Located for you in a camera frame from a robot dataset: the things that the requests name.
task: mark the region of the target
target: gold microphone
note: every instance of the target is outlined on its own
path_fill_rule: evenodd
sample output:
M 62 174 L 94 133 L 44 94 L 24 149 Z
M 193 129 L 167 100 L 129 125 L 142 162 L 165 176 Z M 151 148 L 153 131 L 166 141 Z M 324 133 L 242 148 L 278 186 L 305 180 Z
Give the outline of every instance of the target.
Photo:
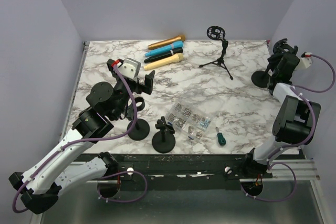
M 147 71 L 147 70 L 151 70 L 151 69 L 154 69 L 154 68 L 158 68 L 158 67 L 163 66 L 163 65 L 167 65 L 169 63 L 179 62 L 181 60 L 183 60 L 183 54 L 178 53 L 178 54 L 174 54 L 174 55 L 172 55 L 168 58 L 165 58 L 165 59 L 158 60 L 156 62 L 147 64 L 147 65 L 143 66 L 143 68 L 144 68 L 145 71 Z
M 148 45 L 148 49 L 153 50 L 153 49 L 156 49 L 156 48 L 159 48 L 159 47 L 170 45 L 170 44 L 172 44 L 176 41 L 185 41 L 185 36 L 183 34 L 180 34 L 180 35 L 178 35 L 174 38 L 166 39 L 164 41 L 160 41 L 160 42 L 157 42 L 157 43 L 150 44 L 150 45 Z

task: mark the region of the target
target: screwdriver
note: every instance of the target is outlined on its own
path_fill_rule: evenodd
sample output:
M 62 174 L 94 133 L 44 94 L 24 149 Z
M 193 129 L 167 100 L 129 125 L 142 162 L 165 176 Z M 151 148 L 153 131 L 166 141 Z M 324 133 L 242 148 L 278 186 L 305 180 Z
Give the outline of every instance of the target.
M 219 128 L 218 127 L 216 127 L 216 132 L 217 132 L 217 139 L 218 139 L 219 144 L 221 146 L 224 146 L 226 144 L 226 140 L 223 137 L 223 134 L 221 132 L 219 132 Z

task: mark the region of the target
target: marble table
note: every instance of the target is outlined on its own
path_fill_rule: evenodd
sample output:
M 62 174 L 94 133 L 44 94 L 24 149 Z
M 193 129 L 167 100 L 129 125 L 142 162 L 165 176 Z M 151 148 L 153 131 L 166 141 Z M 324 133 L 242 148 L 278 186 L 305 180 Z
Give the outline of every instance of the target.
M 70 114 L 68 129 L 80 111 L 88 107 L 85 97 L 94 84 L 107 81 L 112 85 L 115 79 L 108 71 L 108 59 L 132 58 L 141 63 L 145 59 L 147 45 L 154 41 L 92 41 L 84 62 L 78 89 Z M 245 154 L 262 144 L 271 136 L 271 129 L 280 103 L 268 90 L 254 86 L 250 76 L 267 65 L 269 52 L 265 41 L 230 41 L 225 63 L 230 70 L 231 80 L 226 71 L 218 66 L 198 65 L 217 59 L 221 55 L 219 41 L 186 41 L 184 60 L 156 69 L 154 88 L 151 95 L 141 94 L 146 107 L 138 117 L 148 121 L 151 130 L 142 141 L 133 141 L 128 136 L 112 141 L 100 141 L 86 153 L 111 152 L 122 154 L 156 154 L 151 141 L 157 132 L 156 121 L 165 116 L 178 96 L 193 84 L 197 84 L 221 100 L 220 109 L 202 139 L 190 140 L 176 132 L 176 146 L 172 154 Z M 145 74 L 142 68 L 139 78 Z M 126 130 L 128 120 L 114 121 L 114 128 L 107 134 L 113 136 Z M 218 126 L 226 138 L 226 145 L 220 146 L 214 127 Z M 287 154 L 297 154 L 298 150 L 288 150 Z

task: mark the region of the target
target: white wall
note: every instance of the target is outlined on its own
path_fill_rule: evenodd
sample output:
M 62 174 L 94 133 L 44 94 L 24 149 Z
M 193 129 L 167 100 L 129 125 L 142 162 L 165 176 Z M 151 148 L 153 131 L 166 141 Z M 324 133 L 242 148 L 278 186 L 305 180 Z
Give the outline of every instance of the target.
M 12 212 L 8 177 L 57 143 L 82 42 L 61 0 L 0 0 L 0 7 L 0 222 L 29 223 L 31 212 Z
M 299 47 L 300 54 L 310 51 L 328 59 L 336 68 L 336 0 L 294 0 L 275 32 L 272 42 L 288 38 L 288 43 Z M 324 89 L 331 83 L 332 73 L 324 62 L 314 60 L 308 70 L 297 72 L 293 83 L 313 89 Z M 313 142 L 305 152 L 313 157 L 322 178 L 324 193 L 330 209 L 336 209 L 336 87 L 327 93 L 304 91 L 306 97 L 322 106 Z
M 228 39 L 271 39 L 293 0 L 62 0 L 85 40 L 164 39 L 184 32 L 207 39 L 222 26 Z

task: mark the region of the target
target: tripod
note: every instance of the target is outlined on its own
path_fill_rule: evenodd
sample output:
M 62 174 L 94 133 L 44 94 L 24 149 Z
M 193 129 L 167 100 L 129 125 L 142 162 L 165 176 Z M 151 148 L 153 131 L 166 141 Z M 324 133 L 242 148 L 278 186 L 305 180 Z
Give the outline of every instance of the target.
M 222 29 L 219 26 L 211 26 L 211 27 L 208 28 L 206 34 L 207 34 L 207 36 L 208 36 L 209 39 L 212 39 L 212 40 L 221 40 L 222 41 L 222 47 L 223 47 L 222 55 L 217 60 L 211 61 L 211 62 L 209 62 L 207 64 L 200 65 L 199 67 L 202 68 L 202 67 L 204 67 L 206 65 L 214 64 L 216 66 L 224 68 L 227 71 L 227 73 L 229 74 L 230 79 L 233 80 L 232 75 L 230 74 L 229 70 L 227 69 L 227 67 L 226 67 L 226 65 L 224 63 L 224 56 L 226 54 L 227 46 L 229 45 L 229 41 L 227 41 L 226 39 L 224 39 L 224 37 L 225 37 L 225 31 L 224 31 L 224 29 Z

